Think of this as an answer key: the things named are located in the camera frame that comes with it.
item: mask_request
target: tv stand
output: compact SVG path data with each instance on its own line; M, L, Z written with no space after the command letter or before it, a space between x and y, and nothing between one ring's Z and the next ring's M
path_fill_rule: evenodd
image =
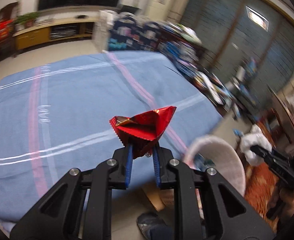
M55 19L48 24L35 25L13 35L15 46L17 51L20 52L23 49L43 43L50 45L51 41L91 37L93 27L97 21L98 16L85 19L71 17Z

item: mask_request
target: tiled floor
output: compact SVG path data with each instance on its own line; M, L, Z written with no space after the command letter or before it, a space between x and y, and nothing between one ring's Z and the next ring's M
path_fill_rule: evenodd
M97 49L91 40L73 41L55 44L40 49L35 49L16 58L7 58L0 62L0 80L10 74L23 71L36 66L48 64L68 57L97 53ZM232 115L228 114L213 134L223 138L232 146L236 145L236 136L232 129L246 132L250 125L243 120L234 121ZM112 239L144 239L136 225L136 218L141 213L153 210L141 190L128 194L112 204ZM170 225L173 224L173 212L164 210L160 216Z

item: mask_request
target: bed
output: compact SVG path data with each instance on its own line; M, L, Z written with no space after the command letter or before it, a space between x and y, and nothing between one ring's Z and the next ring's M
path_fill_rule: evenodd
M180 158L221 120L210 101L162 54L121 51L73 57L0 81L0 222L10 231L69 169L92 169L123 145L108 120L176 106L162 147ZM133 162L130 188L154 176Z

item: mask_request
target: window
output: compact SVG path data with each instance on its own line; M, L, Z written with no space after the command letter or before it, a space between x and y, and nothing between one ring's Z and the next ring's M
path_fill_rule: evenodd
M263 28L267 32L269 27L269 22L267 21L267 19L261 16L259 13L257 13L253 9L249 8L248 6L246 6L246 9L247 9L247 14L250 20L258 24L261 28Z

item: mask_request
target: red foil wrapper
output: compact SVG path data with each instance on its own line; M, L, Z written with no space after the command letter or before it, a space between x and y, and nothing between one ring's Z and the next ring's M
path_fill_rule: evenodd
M124 146L133 145L133 158L136 159L156 145L175 110L175 106L168 106L133 117L114 116L109 122Z

